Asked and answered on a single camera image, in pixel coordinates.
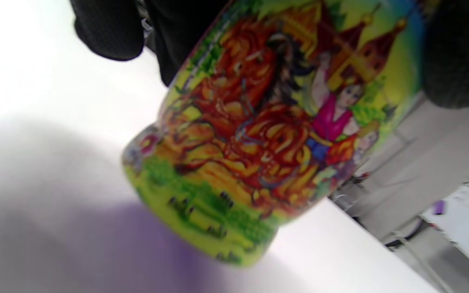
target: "pink dress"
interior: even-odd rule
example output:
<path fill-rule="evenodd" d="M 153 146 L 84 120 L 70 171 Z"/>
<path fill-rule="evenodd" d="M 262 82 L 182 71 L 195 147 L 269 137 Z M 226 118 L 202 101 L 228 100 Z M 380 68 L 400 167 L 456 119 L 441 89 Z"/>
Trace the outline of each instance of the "pink dress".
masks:
<path fill-rule="evenodd" d="M 353 117 L 352 111 L 347 109 L 338 120 L 334 121 L 336 100 L 336 95 L 331 93 L 324 105 L 318 111 L 312 124 L 316 134 L 327 141 L 335 141 L 340 135 L 342 135 L 345 126 Z"/>

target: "mug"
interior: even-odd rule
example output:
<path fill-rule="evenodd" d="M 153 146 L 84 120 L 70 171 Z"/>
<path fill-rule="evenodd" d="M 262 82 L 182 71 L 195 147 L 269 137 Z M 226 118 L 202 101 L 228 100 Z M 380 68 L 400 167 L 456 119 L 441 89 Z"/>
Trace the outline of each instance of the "mug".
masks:
<path fill-rule="evenodd" d="M 435 0 L 235 0 L 126 148 L 130 182 L 202 252 L 248 266 L 379 148 L 421 89 Z"/>

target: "green grass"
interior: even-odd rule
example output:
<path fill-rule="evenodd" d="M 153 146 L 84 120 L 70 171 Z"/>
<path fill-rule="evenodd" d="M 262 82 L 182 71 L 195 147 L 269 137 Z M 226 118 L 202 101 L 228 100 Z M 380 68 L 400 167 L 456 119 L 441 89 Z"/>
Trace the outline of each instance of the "green grass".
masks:
<path fill-rule="evenodd" d="M 160 158 L 148 158 L 140 174 L 125 166 L 125 171 L 147 206 L 181 237 L 212 257 L 223 254 L 222 261 L 251 265 L 266 251 L 276 230 L 257 220 L 243 205 L 229 209 L 207 182 L 190 182 L 175 173 L 172 165 Z M 170 204 L 171 198 L 179 204 Z M 184 206 L 181 202 L 187 199 Z M 184 213 L 193 206 L 190 216 Z M 222 225 L 225 238 L 208 232 Z"/>

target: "blue skirt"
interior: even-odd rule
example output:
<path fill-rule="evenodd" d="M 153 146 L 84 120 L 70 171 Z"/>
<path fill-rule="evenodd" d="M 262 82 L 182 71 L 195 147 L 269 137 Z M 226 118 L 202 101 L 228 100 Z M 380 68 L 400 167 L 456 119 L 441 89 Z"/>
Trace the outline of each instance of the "blue skirt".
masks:
<path fill-rule="evenodd" d="M 327 153 L 329 151 L 328 145 L 319 143 L 311 137 L 307 139 L 306 145 L 307 147 L 309 147 L 309 149 L 311 149 L 313 158 L 315 158 L 319 162 L 323 162 L 325 160 L 325 157 L 327 156 Z"/>

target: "black cable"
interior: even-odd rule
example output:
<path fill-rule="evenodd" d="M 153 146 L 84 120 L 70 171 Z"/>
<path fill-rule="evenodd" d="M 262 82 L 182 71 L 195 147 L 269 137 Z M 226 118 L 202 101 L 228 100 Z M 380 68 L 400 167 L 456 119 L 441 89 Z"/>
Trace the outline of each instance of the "black cable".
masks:
<path fill-rule="evenodd" d="M 428 228 L 428 227 L 429 227 L 429 225 L 428 225 L 428 223 L 426 223 L 426 221 L 423 221 L 422 219 L 419 219 L 419 223 L 417 224 L 417 227 L 409 235 L 407 235 L 404 238 L 406 239 L 406 241 L 410 241 L 415 236 L 419 235 L 422 231 L 426 230 L 426 228 Z M 385 246 L 388 247 L 388 248 L 391 248 L 391 247 L 399 248 L 402 245 L 403 245 L 403 243 L 399 240 L 394 240 L 392 242 L 389 242 L 389 243 L 385 244 Z"/>

